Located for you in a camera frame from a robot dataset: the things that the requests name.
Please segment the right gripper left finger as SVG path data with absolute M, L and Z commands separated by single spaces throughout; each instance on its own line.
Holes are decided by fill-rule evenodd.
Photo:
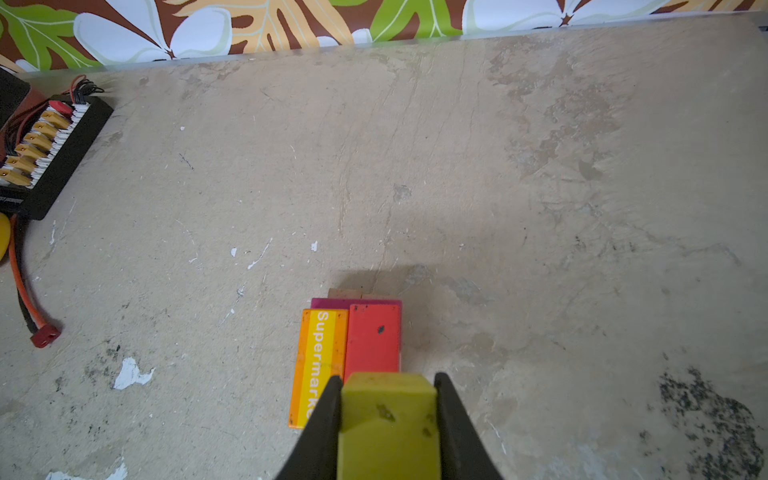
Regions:
M 333 376 L 288 456 L 277 480 L 337 478 L 342 379 Z

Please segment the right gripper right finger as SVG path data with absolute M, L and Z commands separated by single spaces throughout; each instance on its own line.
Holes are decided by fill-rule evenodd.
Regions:
M 434 387 L 437 390 L 441 478 L 501 480 L 502 476 L 488 455 L 450 376 L 437 373 Z

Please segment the yellow-green cube block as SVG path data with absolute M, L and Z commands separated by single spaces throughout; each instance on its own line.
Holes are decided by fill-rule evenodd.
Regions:
M 417 374 L 352 374 L 341 390 L 337 477 L 439 479 L 436 388 Z

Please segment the orange cylinder block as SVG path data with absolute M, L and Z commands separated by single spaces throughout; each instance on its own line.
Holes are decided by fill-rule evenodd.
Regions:
M 347 310 L 305 309 L 295 362 L 289 427 L 303 429 L 331 377 L 344 377 Z

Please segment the red wood block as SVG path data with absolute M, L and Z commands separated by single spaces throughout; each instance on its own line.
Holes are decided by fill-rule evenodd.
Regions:
M 401 368 L 402 306 L 352 305 L 347 328 L 344 381 L 359 372 Z

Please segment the magenta wood block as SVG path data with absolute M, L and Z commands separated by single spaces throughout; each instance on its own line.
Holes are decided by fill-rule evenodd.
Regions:
M 397 299 L 351 299 L 351 298 L 313 298 L 311 309 L 317 310 L 349 310 L 352 305 L 396 305 L 402 306 Z

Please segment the natural wood block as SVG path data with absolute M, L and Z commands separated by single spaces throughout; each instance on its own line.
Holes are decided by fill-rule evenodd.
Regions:
M 329 299 L 359 299 L 364 295 L 361 289 L 331 288 L 328 291 Z

